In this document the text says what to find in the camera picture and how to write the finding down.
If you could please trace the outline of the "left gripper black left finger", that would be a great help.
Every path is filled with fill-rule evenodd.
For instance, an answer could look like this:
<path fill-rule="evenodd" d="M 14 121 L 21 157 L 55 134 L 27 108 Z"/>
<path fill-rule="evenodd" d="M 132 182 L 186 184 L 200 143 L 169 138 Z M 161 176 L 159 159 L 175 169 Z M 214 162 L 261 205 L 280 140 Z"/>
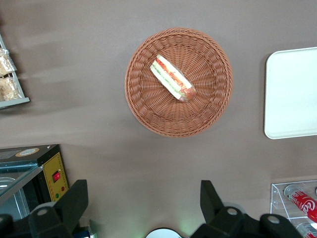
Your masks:
<path fill-rule="evenodd" d="M 77 180 L 57 202 L 39 205 L 28 216 L 33 238 L 71 238 L 88 207 L 88 185 Z"/>

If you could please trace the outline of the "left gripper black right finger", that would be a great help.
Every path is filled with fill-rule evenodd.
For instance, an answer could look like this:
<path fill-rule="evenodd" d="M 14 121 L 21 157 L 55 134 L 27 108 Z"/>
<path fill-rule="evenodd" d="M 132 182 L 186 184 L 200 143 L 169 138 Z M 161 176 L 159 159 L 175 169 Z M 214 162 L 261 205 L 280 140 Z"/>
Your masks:
<path fill-rule="evenodd" d="M 192 235 L 193 238 L 237 238 L 244 222 L 242 212 L 225 206 L 209 180 L 201 181 L 200 207 L 205 219 Z"/>

